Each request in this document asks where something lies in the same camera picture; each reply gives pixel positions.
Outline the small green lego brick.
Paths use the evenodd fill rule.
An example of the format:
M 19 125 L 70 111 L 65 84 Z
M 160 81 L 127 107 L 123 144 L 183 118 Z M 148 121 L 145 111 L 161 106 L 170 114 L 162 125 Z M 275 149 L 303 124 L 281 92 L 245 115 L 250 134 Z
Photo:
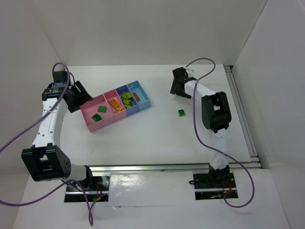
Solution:
M 178 110 L 178 115 L 179 115 L 180 117 L 185 116 L 185 111 L 184 111 L 183 109 Z

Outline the dark green lego plate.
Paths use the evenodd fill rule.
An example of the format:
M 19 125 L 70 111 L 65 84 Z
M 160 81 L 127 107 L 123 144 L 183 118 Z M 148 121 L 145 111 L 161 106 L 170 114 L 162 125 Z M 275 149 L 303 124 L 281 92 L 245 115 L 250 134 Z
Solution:
M 97 111 L 105 113 L 107 111 L 107 107 L 106 106 L 99 106 Z

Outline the yellow rounded lego brick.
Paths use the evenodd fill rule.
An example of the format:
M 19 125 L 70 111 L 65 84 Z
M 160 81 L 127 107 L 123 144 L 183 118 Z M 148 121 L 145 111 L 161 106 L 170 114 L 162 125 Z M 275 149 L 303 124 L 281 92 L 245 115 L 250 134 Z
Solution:
M 110 105 L 111 105 L 114 109 L 116 109 L 116 108 L 119 107 L 119 103 L 116 101 L 115 98 L 110 99 L 110 100 L 109 100 L 109 103 L 110 103 Z

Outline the brown lego brick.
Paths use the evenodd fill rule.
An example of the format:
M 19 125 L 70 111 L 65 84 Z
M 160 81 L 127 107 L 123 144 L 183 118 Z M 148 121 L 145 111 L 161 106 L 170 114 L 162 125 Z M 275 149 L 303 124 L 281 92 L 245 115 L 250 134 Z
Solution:
M 137 102 L 141 100 L 137 93 L 132 93 L 132 94 Z

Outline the long lime lego brick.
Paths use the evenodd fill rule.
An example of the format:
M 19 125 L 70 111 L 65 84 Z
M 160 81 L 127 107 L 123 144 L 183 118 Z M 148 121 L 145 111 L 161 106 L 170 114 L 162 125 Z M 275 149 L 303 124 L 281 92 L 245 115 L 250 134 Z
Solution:
M 123 98 L 122 102 L 123 102 L 124 104 L 132 104 L 132 100 L 127 99 L 127 98 Z

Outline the orange lego brick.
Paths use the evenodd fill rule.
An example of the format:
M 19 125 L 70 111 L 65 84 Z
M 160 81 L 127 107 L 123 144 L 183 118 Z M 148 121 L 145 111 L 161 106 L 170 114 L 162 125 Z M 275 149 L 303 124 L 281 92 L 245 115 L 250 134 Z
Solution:
M 121 111 L 122 111 L 122 109 L 120 107 L 115 108 L 115 113 L 119 113 Z

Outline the lime lego brick curved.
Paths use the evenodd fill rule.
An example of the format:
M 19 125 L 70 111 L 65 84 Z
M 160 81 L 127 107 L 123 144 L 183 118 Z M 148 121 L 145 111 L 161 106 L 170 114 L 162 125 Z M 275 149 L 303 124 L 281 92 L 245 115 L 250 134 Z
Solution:
M 124 106 L 125 106 L 125 108 L 128 109 L 128 108 L 131 108 L 131 107 L 132 107 L 132 104 L 125 104 Z

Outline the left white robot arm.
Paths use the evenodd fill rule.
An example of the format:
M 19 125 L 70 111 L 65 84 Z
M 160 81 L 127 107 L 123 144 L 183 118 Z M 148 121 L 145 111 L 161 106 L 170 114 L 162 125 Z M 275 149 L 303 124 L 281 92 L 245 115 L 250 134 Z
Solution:
M 88 166 L 71 163 L 61 150 L 61 128 L 66 112 L 74 113 L 93 98 L 80 81 L 67 82 L 66 71 L 52 74 L 53 82 L 42 93 L 43 114 L 38 133 L 30 148 L 23 149 L 21 158 L 34 181 L 76 180 L 87 187 L 92 182 Z

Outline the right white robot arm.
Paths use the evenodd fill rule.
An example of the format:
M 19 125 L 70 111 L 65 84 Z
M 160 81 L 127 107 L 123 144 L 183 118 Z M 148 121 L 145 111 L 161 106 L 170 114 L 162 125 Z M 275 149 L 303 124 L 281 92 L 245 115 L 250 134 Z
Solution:
M 227 95 L 225 92 L 213 91 L 202 84 L 196 84 L 194 70 L 183 67 L 173 70 L 173 83 L 170 93 L 199 101 L 204 127 L 210 131 L 212 148 L 227 153 L 226 134 L 232 120 Z M 224 182 L 230 174 L 226 156 L 217 151 L 210 153 L 208 177 L 212 184 Z

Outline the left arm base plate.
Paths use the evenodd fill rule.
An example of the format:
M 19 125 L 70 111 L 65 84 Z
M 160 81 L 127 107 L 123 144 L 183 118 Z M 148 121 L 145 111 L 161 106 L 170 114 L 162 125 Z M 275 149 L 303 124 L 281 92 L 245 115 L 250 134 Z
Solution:
M 80 182 L 83 186 L 87 199 L 90 203 L 97 202 L 108 202 L 109 200 L 109 186 L 110 186 L 110 175 L 92 176 L 89 181 Z M 82 188 L 72 183 L 66 186 L 65 203 L 81 203 L 86 202 Z

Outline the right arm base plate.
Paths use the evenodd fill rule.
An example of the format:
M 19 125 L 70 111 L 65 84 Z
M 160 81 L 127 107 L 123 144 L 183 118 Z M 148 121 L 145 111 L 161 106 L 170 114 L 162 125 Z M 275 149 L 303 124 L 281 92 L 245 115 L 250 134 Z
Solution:
M 233 173 L 218 183 L 213 183 L 208 174 L 193 174 L 193 179 L 189 181 L 189 184 L 194 187 L 196 200 L 223 199 L 225 194 L 227 194 L 227 199 L 238 198 Z

